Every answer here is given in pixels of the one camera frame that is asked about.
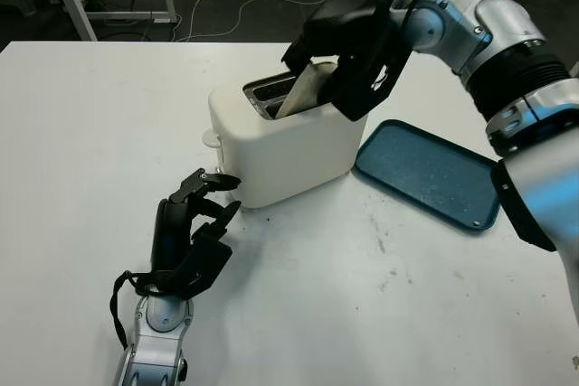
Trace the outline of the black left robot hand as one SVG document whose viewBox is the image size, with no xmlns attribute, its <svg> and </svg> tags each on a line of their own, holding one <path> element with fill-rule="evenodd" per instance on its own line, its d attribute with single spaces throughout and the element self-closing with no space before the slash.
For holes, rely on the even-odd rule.
<svg viewBox="0 0 579 386">
<path fill-rule="evenodd" d="M 241 180 L 228 174 L 208 174 L 199 168 L 181 182 L 179 189 L 157 207 L 151 268 L 177 268 L 191 247 L 191 237 L 208 235 L 220 239 L 239 210 L 239 201 L 222 206 L 205 196 L 236 189 Z"/>
</svg>

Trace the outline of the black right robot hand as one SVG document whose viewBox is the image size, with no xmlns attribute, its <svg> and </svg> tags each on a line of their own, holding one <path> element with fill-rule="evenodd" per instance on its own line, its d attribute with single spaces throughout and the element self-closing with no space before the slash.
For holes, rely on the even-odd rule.
<svg viewBox="0 0 579 386">
<path fill-rule="evenodd" d="M 332 103 L 351 120 L 369 111 L 367 93 L 382 69 L 379 43 L 384 24 L 375 17 L 378 1 L 326 0 L 281 58 L 299 76 L 313 58 L 336 56 L 337 67 L 317 92 L 317 101 Z"/>
</svg>

